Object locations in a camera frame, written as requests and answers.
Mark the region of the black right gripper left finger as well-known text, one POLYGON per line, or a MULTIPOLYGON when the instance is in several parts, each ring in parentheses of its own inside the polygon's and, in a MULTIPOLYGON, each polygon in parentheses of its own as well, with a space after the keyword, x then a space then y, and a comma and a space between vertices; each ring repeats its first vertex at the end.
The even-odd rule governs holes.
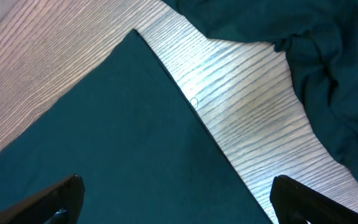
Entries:
POLYGON ((0 224, 76 224, 84 194, 83 179, 71 175, 0 212, 0 224))

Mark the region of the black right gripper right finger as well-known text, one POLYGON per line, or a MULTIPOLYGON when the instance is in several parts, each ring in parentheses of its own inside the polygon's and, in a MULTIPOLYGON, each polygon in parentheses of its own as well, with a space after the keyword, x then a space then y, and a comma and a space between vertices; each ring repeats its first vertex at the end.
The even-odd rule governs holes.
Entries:
POLYGON ((273 179, 270 202, 279 224, 358 224, 358 213, 286 175, 273 179))

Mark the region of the black t-shirt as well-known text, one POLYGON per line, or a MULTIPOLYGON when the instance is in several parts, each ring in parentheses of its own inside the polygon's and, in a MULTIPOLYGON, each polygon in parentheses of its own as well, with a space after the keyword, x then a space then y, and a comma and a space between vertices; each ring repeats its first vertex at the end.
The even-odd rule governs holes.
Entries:
POLYGON ((136 30, 0 152, 0 212, 72 174, 80 223, 269 222, 136 30))

